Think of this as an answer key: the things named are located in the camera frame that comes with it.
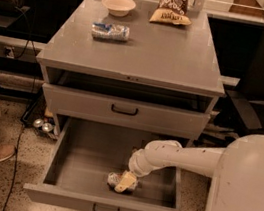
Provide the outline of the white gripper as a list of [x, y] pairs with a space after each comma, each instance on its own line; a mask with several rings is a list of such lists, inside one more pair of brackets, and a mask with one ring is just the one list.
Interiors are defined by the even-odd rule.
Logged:
[[116, 192], [132, 192], [136, 188], [137, 177], [145, 177], [154, 170], [154, 166], [146, 158], [144, 149], [133, 152], [129, 160], [128, 168], [130, 171], [123, 172], [119, 182], [114, 187]]

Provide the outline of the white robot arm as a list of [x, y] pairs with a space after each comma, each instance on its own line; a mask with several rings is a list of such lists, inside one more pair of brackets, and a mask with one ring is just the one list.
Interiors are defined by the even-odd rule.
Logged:
[[178, 167], [210, 177], [205, 211], [264, 211], [264, 135], [237, 138], [224, 148], [186, 148], [150, 141], [131, 155], [114, 190], [121, 193], [150, 172]]

